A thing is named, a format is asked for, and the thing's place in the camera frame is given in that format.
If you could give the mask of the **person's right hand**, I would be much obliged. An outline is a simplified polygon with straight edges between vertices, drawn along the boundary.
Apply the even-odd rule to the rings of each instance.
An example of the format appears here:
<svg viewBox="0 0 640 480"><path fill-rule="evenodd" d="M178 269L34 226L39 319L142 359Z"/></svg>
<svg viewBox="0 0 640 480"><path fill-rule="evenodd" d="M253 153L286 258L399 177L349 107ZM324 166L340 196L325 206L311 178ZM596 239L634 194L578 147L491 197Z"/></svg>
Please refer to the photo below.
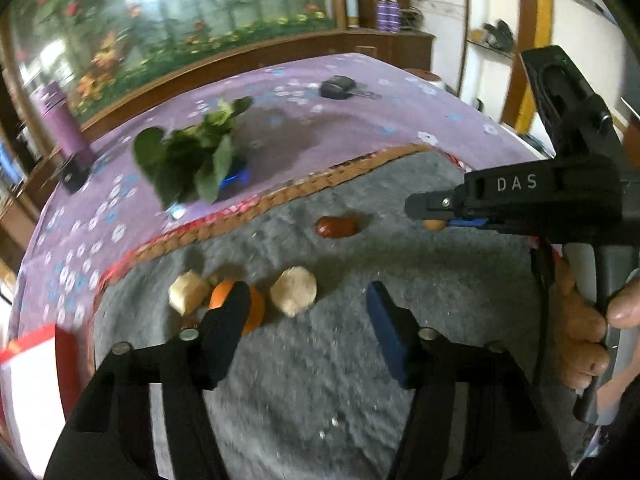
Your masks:
<svg viewBox="0 0 640 480"><path fill-rule="evenodd" d="M556 330L559 376L568 388L587 388L592 378L600 376L610 364L608 352L600 346L606 329L639 326L639 275L611 300L605 316L582 298L564 258L555 265L555 285L560 309Z"/></svg>

